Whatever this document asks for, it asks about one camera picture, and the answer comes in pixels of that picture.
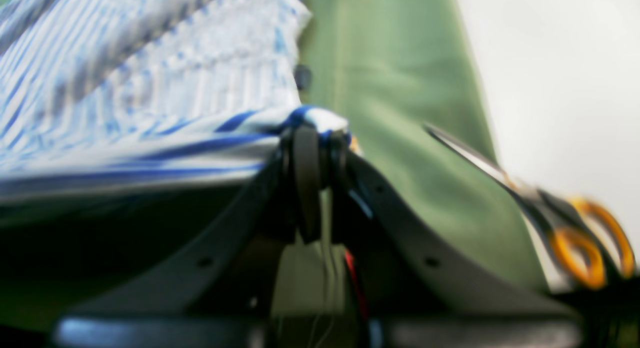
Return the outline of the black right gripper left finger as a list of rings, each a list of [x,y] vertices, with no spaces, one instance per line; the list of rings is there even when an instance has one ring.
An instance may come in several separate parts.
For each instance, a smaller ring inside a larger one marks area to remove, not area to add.
[[[149,271],[73,307],[52,347],[275,347],[284,248],[322,236],[319,136],[287,129],[272,160],[199,236]]]

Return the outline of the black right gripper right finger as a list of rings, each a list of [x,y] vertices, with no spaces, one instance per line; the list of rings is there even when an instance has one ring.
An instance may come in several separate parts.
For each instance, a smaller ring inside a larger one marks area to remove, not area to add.
[[[355,258],[371,347],[579,347],[574,311],[509,284],[429,227],[345,134],[327,139],[333,236]]]

